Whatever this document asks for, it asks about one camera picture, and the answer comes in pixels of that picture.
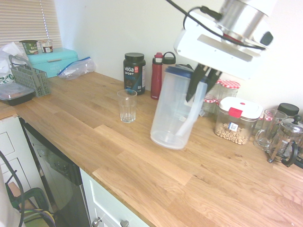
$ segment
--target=window blind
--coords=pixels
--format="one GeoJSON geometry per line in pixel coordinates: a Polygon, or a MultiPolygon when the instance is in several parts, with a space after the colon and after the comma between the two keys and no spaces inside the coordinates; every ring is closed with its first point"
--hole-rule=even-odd
{"type": "Polygon", "coordinates": [[[54,0],[0,0],[0,47],[21,40],[52,39],[62,47],[54,0]]]}

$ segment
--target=drinking glass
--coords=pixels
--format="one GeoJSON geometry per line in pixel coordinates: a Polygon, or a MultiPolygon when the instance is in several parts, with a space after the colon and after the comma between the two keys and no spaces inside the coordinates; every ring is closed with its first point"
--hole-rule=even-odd
{"type": "Polygon", "coordinates": [[[137,92],[126,89],[118,91],[121,121],[131,123],[136,119],[137,92]]]}
{"type": "Polygon", "coordinates": [[[253,144],[264,151],[269,150],[269,145],[277,133],[280,122],[287,118],[287,115],[276,109],[264,111],[261,129],[257,132],[253,144]]]}

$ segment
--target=stainless steel dishwasher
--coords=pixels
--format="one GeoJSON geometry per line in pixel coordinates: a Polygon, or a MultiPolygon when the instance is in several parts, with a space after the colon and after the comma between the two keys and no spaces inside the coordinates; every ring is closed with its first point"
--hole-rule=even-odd
{"type": "Polygon", "coordinates": [[[79,167],[31,125],[20,119],[52,208],[64,224],[90,227],[79,167]]]}

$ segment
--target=plastic bag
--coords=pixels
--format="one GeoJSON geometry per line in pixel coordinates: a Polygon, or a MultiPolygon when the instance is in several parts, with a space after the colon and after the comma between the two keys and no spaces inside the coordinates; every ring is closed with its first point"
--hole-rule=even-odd
{"type": "Polygon", "coordinates": [[[90,57],[87,57],[69,64],[57,75],[63,79],[76,79],[81,75],[94,72],[95,70],[96,65],[94,61],[90,57]]]}
{"type": "MultiPolygon", "coordinates": [[[[14,42],[4,45],[0,48],[0,84],[14,82],[13,74],[10,70],[9,55],[19,56],[28,60],[24,50],[19,48],[14,42]]],[[[25,64],[23,61],[14,60],[16,65],[25,64]]]]}

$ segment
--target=teal bread box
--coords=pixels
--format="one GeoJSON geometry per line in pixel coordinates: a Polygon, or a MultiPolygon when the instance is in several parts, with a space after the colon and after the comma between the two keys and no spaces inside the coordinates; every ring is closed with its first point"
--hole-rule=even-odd
{"type": "Polygon", "coordinates": [[[65,66],[78,60],[75,51],[65,48],[53,49],[51,53],[43,53],[39,50],[39,54],[27,56],[33,67],[46,72],[48,78],[57,76],[57,73],[63,70],[65,66]]]}

